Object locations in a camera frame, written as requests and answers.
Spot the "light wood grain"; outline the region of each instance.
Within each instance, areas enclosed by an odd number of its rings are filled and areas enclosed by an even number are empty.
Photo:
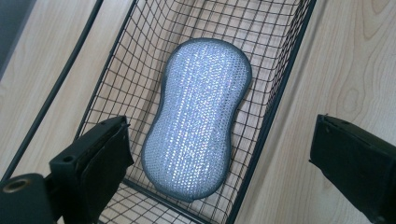
[[[49,172],[76,132],[132,0],[105,1],[15,175]],[[60,74],[94,1],[37,1],[0,82],[0,175]],[[369,223],[308,162],[318,113],[396,145],[396,8],[318,0],[237,223]]]
[[[396,144],[395,3],[318,6],[316,36],[304,41],[310,50],[293,69],[239,223],[369,223],[308,162],[309,150],[316,115],[326,113]]]
[[[1,174],[61,73],[95,1],[37,1],[1,80]],[[70,145],[132,1],[105,1],[78,58],[14,175],[47,175]]]

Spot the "black wire grid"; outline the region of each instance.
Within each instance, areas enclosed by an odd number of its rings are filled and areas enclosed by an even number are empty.
[[[315,0],[134,1],[96,85],[78,135],[126,115],[135,164],[103,212],[107,223],[233,222],[245,196]],[[184,203],[156,191],[140,152],[160,102],[173,49],[196,37],[230,42],[250,60],[253,80],[235,117],[232,163],[213,195]]]

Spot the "silver mesh sponge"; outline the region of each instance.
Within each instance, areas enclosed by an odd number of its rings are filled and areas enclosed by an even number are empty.
[[[232,44],[198,38],[175,49],[142,152],[158,191],[192,202],[219,188],[230,165],[233,117],[250,80],[248,58]]]

